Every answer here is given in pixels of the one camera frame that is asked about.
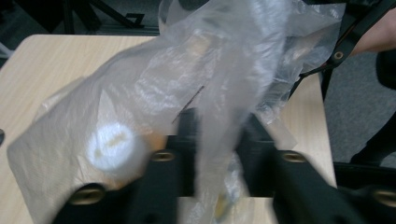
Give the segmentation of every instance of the gray carpet floor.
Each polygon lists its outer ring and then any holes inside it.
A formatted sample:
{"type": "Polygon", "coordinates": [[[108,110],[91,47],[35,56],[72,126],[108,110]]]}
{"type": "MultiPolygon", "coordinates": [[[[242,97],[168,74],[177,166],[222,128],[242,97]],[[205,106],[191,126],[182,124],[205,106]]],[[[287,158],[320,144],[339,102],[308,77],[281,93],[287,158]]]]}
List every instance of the gray carpet floor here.
{"type": "MultiPolygon", "coordinates": [[[[160,0],[139,1],[139,4],[136,1],[106,2],[123,15],[127,12],[144,13],[146,16],[143,24],[157,25],[160,0]]],[[[107,15],[96,12],[103,24],[116,24],[107,15]]],[[[10,49],[15,49],[29,35],[48,34],[18,5],[13,11],[5,11],[3,14],[5,21],[0,24],[0,42],[10,49]]],[[[76,15],[74,18],[76,34],[89,34],[79,18],[76,15]]],[[[53,32],[63,33],[62,24],[53,32]]],[[[325,100],[334,161],[349,161],[396,110],[396,91],[382,87],[376,80],[375,57],[373,53],[363,53],[347,59],[334,70],[325,100]]],[[[0,66],[5,62],[6,60],[0,60],[0,66]]],[[[383,165],[396,168],[396,155],[386,158],[383,165]]]]}

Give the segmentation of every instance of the table surface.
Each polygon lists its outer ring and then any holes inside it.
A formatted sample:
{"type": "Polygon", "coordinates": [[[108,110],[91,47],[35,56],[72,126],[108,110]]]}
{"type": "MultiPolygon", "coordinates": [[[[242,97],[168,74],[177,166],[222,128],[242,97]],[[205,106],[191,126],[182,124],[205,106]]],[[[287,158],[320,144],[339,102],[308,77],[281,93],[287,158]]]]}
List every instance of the table surface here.
{"type": "MultiPolygon", "coordinates": [[[[76,78],[92,74],[117,52],[151,38],[33,35],[19,45],[0,70],[0,129],[6,133],[0,147],[0,223],[32,223],[8,166],[7,146],[32,123],[40,104],[76,78]]],[[[328,183],[335,185],[318,76],[300,85],[281,119],[298,142],[293,150],[305,153],[328,183]]],[[[255,209],[255,223],[276,223],[271,200],[257,200],[255,209]]]]}

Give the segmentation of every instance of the white round object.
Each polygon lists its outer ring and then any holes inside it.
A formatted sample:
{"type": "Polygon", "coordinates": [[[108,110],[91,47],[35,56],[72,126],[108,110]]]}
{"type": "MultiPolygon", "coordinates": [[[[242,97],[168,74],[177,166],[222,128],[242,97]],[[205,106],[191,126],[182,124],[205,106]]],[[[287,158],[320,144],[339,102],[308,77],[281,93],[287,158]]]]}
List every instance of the white round object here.
{"type": "Polygon", "coordinates": [[[88,161],[97,169],[117,178],[132,178],[149,154],[142,137],[120,123],[111,123],[92,134],[87,148],[88,161]]]}

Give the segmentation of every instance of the crumpled plastic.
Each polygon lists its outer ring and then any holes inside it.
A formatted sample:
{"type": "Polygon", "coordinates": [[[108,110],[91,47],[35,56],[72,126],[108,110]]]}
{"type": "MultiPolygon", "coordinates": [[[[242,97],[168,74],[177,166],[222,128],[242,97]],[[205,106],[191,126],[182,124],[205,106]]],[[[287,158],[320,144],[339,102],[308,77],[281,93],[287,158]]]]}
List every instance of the crumpled plastic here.
{"type": "Polygon", "coordinates": [[[84,184],[118,189],[141,176],[153,139],[172,134],[178,114],[192,106],[200,120],[197,195],[180,201],[179,223],[251,222],[254,202],[243,200],[248,193],[233,153],[240,128],[257,108],[272,120],[276,113],[267,111],[278,103],[271,99],[284,99],[293,74],[318,64],[307,55],[332,48],[317,48],[342,16],[342,7],[329,6],[335,9],[326,14],[326,7],[297,0],[211,0],[60,91],[7,150],[34,223],[51,222],[84,184]],[[120,159],[124,154],[132,156],[120,159]]]}

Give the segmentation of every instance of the wooden table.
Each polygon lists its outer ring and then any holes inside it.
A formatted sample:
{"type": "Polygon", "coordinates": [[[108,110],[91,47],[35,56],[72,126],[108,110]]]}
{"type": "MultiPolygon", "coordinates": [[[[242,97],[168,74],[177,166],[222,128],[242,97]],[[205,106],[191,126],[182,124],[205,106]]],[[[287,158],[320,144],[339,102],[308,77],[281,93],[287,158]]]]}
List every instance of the wooden table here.
{"type": "MultiPolygon", "coordinates": [[[[8,167],[7,146],[32,122],[40,104],[61,87],[92,74],[117,52],[152,37],[33,35],[26,38],[0,70],[0,223],[32,223],[19,187],[8,167]]],[[[306,79],[283,109],[281,118],[298,145],[325,179],[335,185],[332,154],[317,76],[306,79]]],[[[270,200],[256,202],[255,220],[273,221],[270,200]]]]}

